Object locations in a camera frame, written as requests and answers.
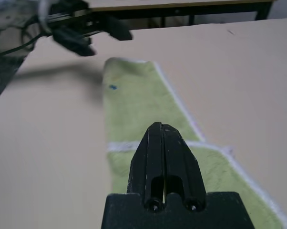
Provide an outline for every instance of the screw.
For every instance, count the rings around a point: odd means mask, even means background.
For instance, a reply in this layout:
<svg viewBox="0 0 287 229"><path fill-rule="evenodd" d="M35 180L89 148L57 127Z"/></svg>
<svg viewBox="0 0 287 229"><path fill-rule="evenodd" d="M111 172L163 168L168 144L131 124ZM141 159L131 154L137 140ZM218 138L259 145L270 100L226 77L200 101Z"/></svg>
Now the screw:
<svg viewBox="0 0 287 229"><path fill-rule="evenodd" d="M157 207L156 205L153 205L153 206L152 206L152 209L153 209L153 211L157 211L157 210L158 210L158 207Z"/></svg>

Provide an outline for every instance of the black cable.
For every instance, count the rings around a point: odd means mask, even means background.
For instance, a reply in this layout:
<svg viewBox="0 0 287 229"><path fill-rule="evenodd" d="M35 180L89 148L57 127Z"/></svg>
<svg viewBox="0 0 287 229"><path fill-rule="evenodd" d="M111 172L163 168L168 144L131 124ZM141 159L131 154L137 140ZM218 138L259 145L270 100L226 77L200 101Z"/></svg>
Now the black cable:
<svg viewBox="0 0 287 229"><path fill-rule="evenodd" d="M10 50L7 50L7 51L4 51L4 52L0 52L0 57L4 56L4 55L7 55L7 54L10 54L10 53L13 53L13 52L16 52L16 51L19 51L19 50L22 50L22 49L25 49L29 52L31 52L34 47L35 47L35 42L45 36L46 34L44 32L41 32L39 33L37 36L35 37L32 37L31 34L27 31L28 27L32 24L35 24L35 23L38 23L39 24L39 21L37 20L37 17L34 16L32 17L31 19L29 19L25 25L21 28L19 28L21 30L20 32L20 41L21 41L21 46L18 46L16 48L13 48L13 49L10 49ZM29 40L27 43L24 43L24 37L29 37L31 40Z"/></svg>

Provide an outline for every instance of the beige table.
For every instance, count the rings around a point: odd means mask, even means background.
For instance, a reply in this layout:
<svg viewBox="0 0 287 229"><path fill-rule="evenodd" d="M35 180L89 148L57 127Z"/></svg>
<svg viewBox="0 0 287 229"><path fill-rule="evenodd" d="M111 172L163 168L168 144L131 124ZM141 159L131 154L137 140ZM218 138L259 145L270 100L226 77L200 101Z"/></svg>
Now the beige table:
<svg viewBox="0 0 287 229"><path fill-rule="evenodd" d="M96 35L80 58L38 42L0 97L0 229L100 228L110 192L102 69L157 61L207 141L287 213L287 19Z"/></svg>
<svg viewBox="0 0 287 229"><path fill-rule="evenodd" d="M195 15L257 12L256 20L267 19L275 0L89 0L94 11L105 12L119 19L189 16L189 25Z"/></svg>

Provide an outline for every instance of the cloth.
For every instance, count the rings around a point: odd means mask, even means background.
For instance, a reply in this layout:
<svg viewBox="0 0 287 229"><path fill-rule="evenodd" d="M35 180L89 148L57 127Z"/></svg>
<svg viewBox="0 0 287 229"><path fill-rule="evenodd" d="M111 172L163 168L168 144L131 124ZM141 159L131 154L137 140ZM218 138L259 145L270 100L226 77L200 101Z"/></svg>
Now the cloth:
<svg viewBox="0 0 287 229"><path fill-rule="evenodd" d="M235 191L256 229L287 228L287 218L231 155L205 142L153 62L113 58L104 69L104 108L113 193L125 193L133 154L154 122L178 129L196 157L207 192Z"/></svg>

